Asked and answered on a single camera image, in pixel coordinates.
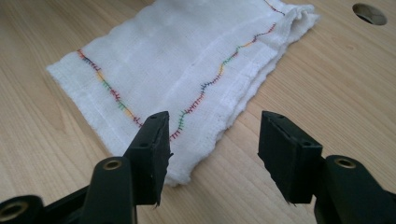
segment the metal grommet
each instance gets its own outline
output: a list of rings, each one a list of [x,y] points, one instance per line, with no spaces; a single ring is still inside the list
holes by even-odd
[[[0,222],[5,222],[18,217],[24,213],[29,207],[29,203],[24,201],[17,201],[14,203],[7,204],[3,209],[0,210]]]
[[[356,168],[355,162],[350,161],[350,160],[345,159],[345,158],[337,158],[337,159],[334,160],[334,162],[337,165],[342,166],[342,167],[347,168],[347,169],[355,169]]]
[[[120,166],[122,166],[122,162],[121,161],[108,161],[103,165],[103,168],[105,170],[115,170],[117,168],[119,168]]]

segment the multicolored stitching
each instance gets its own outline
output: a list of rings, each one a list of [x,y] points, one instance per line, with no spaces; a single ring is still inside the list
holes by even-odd
[[[257,41],[257,37],[271,33],[275,29],[275,27],[276,27],[276,23],[274,23],[267,32],[254,35],[253,39],[251,41],[247,42],[245,45],[236,47],[235,52],[229,58],[227,58],[220,64],[218,74],[215,76],[215,78],[213,78],[211,81],[201,84],[201,92],[200,92],[199,96],[196,98],[195,101],[192,102],[192,104],[187,109],[184,109],[181,111],[181,114],[178,119],[177,129],[169,137],[171,141],[176,139],[183,131],[184,118],[186,117],[186,115],[191,114],[197,108],[197,106],[204,100],[206,88],[211,85],[216,84],[216,82],[218,82],[220,80],[221,76],[224,73],[224,65],[226,65],[227,63],[232,61],[236,56],[238,56],[240,49],[246,48],[246,47],[250,46],[251,44],[255,43]]]
[[[117,102],[118,108],[122,110],[128,117],[132,118],[134,123],[137,124],[139,128],[143,126],[143,123],[140,122],[140,118],[135,116],[132,110],[128,108],[128,106],[121,100],[120,94],[114,90],[110,84],[105,80],[105,76],[102,73],[102,69],[89,58],[87,58],[82,49],[77,50],[78,56],[84,61],[85,63],[89,64],[93,70],[95,70],[96,76],[102,82],[103,86],[110,92],[110,94],[114,97],[114,100]]]
[[[269,4],[269,3],[267,2],[267,0],[264,0],[264,2],[265,2],[273,11],[275,11],[275,12],[277,12],[277,13],[280,13],[280,14],[282,14],[283,16],[285,16],[285,13],[283,13],[283,12],[277,10],[276,8],[274,8],[273,6],[271,6],[271,4]]]

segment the wooden surface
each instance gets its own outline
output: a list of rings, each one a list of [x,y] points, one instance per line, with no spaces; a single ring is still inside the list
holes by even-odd
[[[313,4],[321,20],[290,46],[187,186],[165,187],[140,223],[315,223],[312,204],[289,205],[257,157],[262,110],[289,117],[323,146],[362,162],[396,192],[396,3],[361,0],[388,23],[375,26],[352,0]],[[0,202],[35,194],[45,204],[80,189],[109,154],[46,71],[132,18],[150,1],[0,1]]]

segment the white fabric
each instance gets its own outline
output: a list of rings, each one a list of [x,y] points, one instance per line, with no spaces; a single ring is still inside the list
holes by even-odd
[[[317,19],[312,6],[276,0],[157,0],[48,70],[114,155],[169,111],[166,183],[186,184]]]

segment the round hole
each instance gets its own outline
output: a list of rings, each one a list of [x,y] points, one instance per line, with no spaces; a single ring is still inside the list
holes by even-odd
[[[366,4],[358,3],[353,5],[353,12],[372,25],[385,25],[387,24],[387,17],[378,8]]]
[[[5,222],[14,219],[22,214],[29,207],[26,202],[15,202],[6,205],[0,210],[0,222]]]
[[[122,165],[121,161],[108,161],[103,165],[105,170],[115,170]]]
[[[356,168],[355,162],[347,160],[347,159],[344,159],[344,158],[335,159],[334,162],[337,165],[342,166],[342,167],[347,168],[347,169],[355,169]]]

